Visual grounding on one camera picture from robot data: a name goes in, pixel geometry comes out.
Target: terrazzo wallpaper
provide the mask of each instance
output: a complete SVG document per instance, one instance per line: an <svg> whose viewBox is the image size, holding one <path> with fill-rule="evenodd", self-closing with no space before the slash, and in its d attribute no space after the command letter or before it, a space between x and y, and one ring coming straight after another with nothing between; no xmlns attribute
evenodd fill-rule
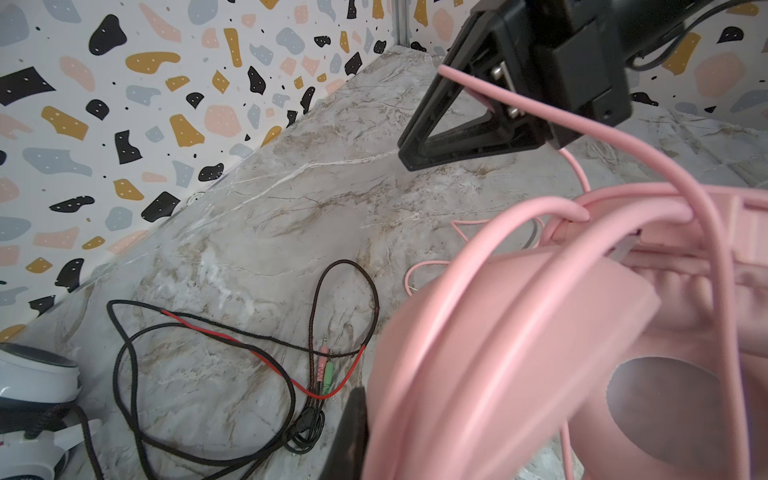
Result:
<svg viewBox="0 0 768 480"><path fill-rule="evenodd" d="M392 43L390 0L0 0L0 330Z"/></svg>
<svg viewBox="0 0 768 480"><path fill-rule="evenodd" d="M445 55L478 2L403 1L407 45L437 55ZM739 5L707 19L663 65L627 76L635 101L768 129L768 3Z"/></svg>

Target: black mount bracket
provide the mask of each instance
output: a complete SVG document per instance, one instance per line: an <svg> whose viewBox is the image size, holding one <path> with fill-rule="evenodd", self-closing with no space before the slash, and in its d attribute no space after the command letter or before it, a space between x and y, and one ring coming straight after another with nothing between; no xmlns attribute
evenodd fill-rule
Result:
<svg viewBox="0 0 768 480"><path fill-rule="evenodd" d="M614 126L632 113L625 61L709 0L481 0L445 65ZM556 148L580 134L488 99L480 118L431 135L463 87L436 76L398 140L409 170Z"/></svg>

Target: pink audio plug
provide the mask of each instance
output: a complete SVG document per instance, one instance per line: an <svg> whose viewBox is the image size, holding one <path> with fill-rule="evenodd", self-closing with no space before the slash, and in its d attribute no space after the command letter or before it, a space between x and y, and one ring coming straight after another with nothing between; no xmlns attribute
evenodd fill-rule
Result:
<svg viewBox="0 0 768 480"><path fill-rule="evenodd" d="M328 337L323 337L323 347L320 349L320 352L322 353L330 353L330 350L328 349ZM317 381L322 382L323 376L326 373L326 363L328 362L327 356L318 356L317 358Z"/></svg>

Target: black power cord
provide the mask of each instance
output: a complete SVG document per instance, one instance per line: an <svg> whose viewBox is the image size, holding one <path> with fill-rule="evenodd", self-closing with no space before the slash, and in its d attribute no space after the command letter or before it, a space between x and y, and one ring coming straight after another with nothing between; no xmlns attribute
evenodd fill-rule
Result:
<svg viewBox="0 0 768 480"><path fill-rule="evenodd" d="M328 358L341 358L341 357L347 357L347 356L354 356L360 351L360 349L357 349L353 352L331 354L331 353L318 352L313 348L313 324L314 324L314 317L315 317L315 311L317 308L317 299L319 296L320 287L323 284L323 279L325 278L326 274L333 267L343 263L354 266L366 278L366 281L371 287L371 293L373 298L372 322L368 330L368 333L366 334L366 337L363 339L361 343L361 348L363 348L364 346L368 345L368 342L371 340L371 337L373 337L373 333L376 330L376 324L379 321L379 294L376 291L376 285L373 283L373 280L371 279L370 275L360 265L358 265L357 263L351 260L337 260L336 262L331 263L323 271L322 275L320 276L317 282L317 287L315 289L315 297L312 305L312 313L310 315L309 347L308 348L293 345L291 343L285 342L283 340L277 339L272 336L257 335L255 333L245 332L243 330L240 330L231 326L227 326L219 322L215 322L211 319L206 319L202 316L194 315L192 313L185 313L185 312L171 312L171 313L173 313L176 316L195 319L197 321L207 323L212 326L217 326L221 329L229 330L230 332L233 332L233 333L239 333L240 335L243 335L243 336L248 336L250 338L259 339L259 340L267 340L282 346L287 346L292 349L297 349L297 350L309 353L310 382L308 385L310 386L311 392L313 393L319 392L321 390L320 385L318 385L318 382L314 381L314 376L315 376L314 358L313 358L314 355L325 356ZM166 443L153 439L152 437L144 433L138 421L138 407L137 407L138 355L134 348L133 342L138 337L144 335L145 333L149 333L156 329L170 328L170 327L180 327L180 328L189 328L189 327L186 327L184 324L178 323L178 322L159 323L157 325L149 326L145 329L142 329L136 332L132 336L128 336L128 334L125 332L122 325L118 321L117 316L114 313L115 305L139 306L141 308L153 310L158 313L162 313L164 309L160 308L159 306L150 305L149 303L137 302L134 300L110 300L109 302L107 302L107 314L109 315L109 318L112 324L114 325L114 328L118 331L120 336L123 338L123 342L124 342L123 346L120 348L120 351L118 352L118 356L115 360L114 369L112 372L112 392L114 394L114 401L117 404L118 408L120 409L123 415L123 418L125 419L125 422L128 424L128 428L134 433L134 440L136 443L136 449L138 451L139 461L141 463L141 469L144 471L144 474L147 476L149 480L158 480L158 478L155 475L152 469L152 466L149 463L149 459L147 458L147 449L146 449L145 443L155 447L156 449L160 449L163 452L169 453L179 458L183 458L185 460L188 460L189 462L197 463L198 465L223 467L220 471L212 475L208 475L207 477L204 477L201 480L216 480L217 478L220 478L224 475L227 475L239 468L242 468L250 464L250 467L240 476L240 480L244 480L245 478L250 477L253 474L253 472L266 461L269 455L271 455L276 450L284 446L291 452L307 453L315 445L315 443L319 439L320 433L323 430L323 426L325 425L325 414L322 411L324 401L320 401L320 400L316 400L308 397L307 401L304 404L304 408L302 412L299 414L299 416L296 418L295 421L292 421L293 413L296 408L296 390L293 388L293 384L291 383L291 378L288 375L288 373L285 371L285 369L272 356L270 356L269 353L265 352L264 350L260 349L255 345L250 345L247 343L239 343L233 340L225 339L225 338L211 335L208 333L203 333L203 334L218 342L222 342L227 345L237 347L239 349L245 349L251 352L258 353L259 355L263 356L267 361L271 362L276 367L280 375L283 377L283 380L286 382L286 385L288 387L288 392L290 394L290 408L288 409L288 413L286 414L286 418L283 420L283 424L280 426L280 429L261 449L257 450L256 452L250 455L244 455L241 457L230 458L226 460L218 460L218 459L212 459L212 458L199 457L197 455L191 455L189 453L182 452L179 449L171 447ZM118 382L120 365L126 350L128 351L129 358L131 361L131 407L130 409L127 408L126 405L123 403L123 399L121 398L121 395L120 395L120 385ZM82 411L82 409L79 406L75 404L65 404L65 406L68 408L72 408L75 411L75 413L78 415L83 428L83 435L85 437L85 449L86 449L86 452L88 453L88 458L91 462L91 466L93 467L94 472L96 473L97 479L104 480L104 475L101 472L101 466L99 465L98 458L96 457L94 446L91 441L91 434L88 429L88 418L85 416L85 413ZM49 413L45 414L44 418L47 418L48 416L53 415L56 411L58 411L59 408L64 408L64 407L63 406L55 407ZM44 426L41 427L40 424L45 424L46 422L47 421L45 421L44 419L41 420L36 426L28 430L28 433L30 435L35 435L35 433L36 435L39 435L39 432L45 428ZM288 441L293 441L294 446L290 446L288 444Z"/></svg>
<svg viewBox="0 0 768 480"><path fill-rule="evenodd" d="M704 12L699 18L697 18L693 23L691 23L688 28L683 30L675 39L670 43L670 45L667 47L664 52L656 58L656 60L651 60L648 63L642 64L642 65L635 65L634 62L637 60L637 57L639 54L634 55L632 58L627 60L627 68L630 70L635 71L647 71L651 70L652 68L656 68L659 65L663 64L669 57L672 56L674 51L677 49L677 46L683 41L686 35L688 35L697 25L699 25L704 20L707 20L709 17L712 17L713 15L716 15L724 10L727 10L728 8L736 7L738 5L743 5L745 3L750 2L764 2L765 0L730 0L729 2L725 2L723 4L718 5L717 7L712 7L710 10L707 10Z"/></svg>

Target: red wire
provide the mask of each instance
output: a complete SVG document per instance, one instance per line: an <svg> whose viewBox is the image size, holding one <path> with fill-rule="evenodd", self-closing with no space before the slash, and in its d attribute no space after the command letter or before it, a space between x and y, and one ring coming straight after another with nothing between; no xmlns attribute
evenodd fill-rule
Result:
<svg viewBox="0 0 768 480"><path fill-rule="evenodd" d="M192 330L196 330L196 331L198 331L198 332L202 332L202 333L207 333L207 334L209 334L209 335L213 335L213 336L219 336L219 337L221 337L221 338L223 338L223 339L231 340L231 341L233 341L233 342L242 343L242 342L241 342L241 341L239 341L238 339L234 339L234 338L232 338L231 336L229 336L229 335L227 335L227 334L225 334L225 333L214 332L213 330L206 330L206 329L202 329L202 328L200 328L199 326L195 326L195 325L192 325L191 323L189 323L189 322L187 322L187 321L185 321L185 320L182 320L181 318L179 318L179 316L177 316L177 315L174 315L173 313L171 313L171 312L169 312L169 311L167 311L167 310L161 310L161 312L163 313L163 315L167 315L167 316L169 316L169 317L170 317L170 318L172 318L172 319L178 320L179 322L183 323L183 324L184 324L184 325L185 325L187 328L191 328ZM355 367L357 366L357 363L358 363L358 361L360 361L360 356L362 355L362 352L363 352L365 349L366 349L366 346L365 346L365 345L363 345L363 346L361 346L361 347L360 347L360 351L357 353L357 356L355 357L355 362L352 364L352 368L350 368L350 369L349 369L349 371L346 373L346 376L344 377L344 380L342 380L342 381L341 381L341 383L339 384L339 386L337 386L337 387L336 387L336 388L335 388L335 389L334 389L334 390L333 390L331 393L329 393L328 395L317 395L317 394L314 394L314 393L310 392L309 390L305 389L303 386L301 386L301 385L300 385L300 384L299 384L299 383L298 383L296 380L294 380L294 379L291 379L290 381L291 381L291 382L292 382L292 383L293 383L293 384L294 384L294 385L295 385L295 386L296 386L296 387L297 387L299 390L301 390L301 391L304 393L304 395L306 395L306 396L309 396L309 397L311 397L311 398L313 398L313 399L318 399L318 400L326 400L326 399L329 399L329 398L331 398L332 396L334 396L335 394L339 393L339 392L341 391L342 387L344 387L344 384L346 383L346 381L347 381L347 380L349 380L349 377L350 377L350 376L352 376L352 372L355 370ZM280 371L279 371L279 370L278 370L278 369L275 367L275 365L273 365L273 364L272 364L272 363L271 363L269 360L265 359L264 357L262 357L261 355L259 355L259 354L258 354L258 353L256 353L256 352L253 352L253 351L251 351L251 350L249 350L249 352L251 352L252 354L254 354L255 356L257 356L257 357L259 358L259 360L261 360L262 362L266 363L266 366L270 367L270 368L271 368L271 369L272 369L272 370L273 370L275 373L278 373L278 374L280 374Z"/></svg>

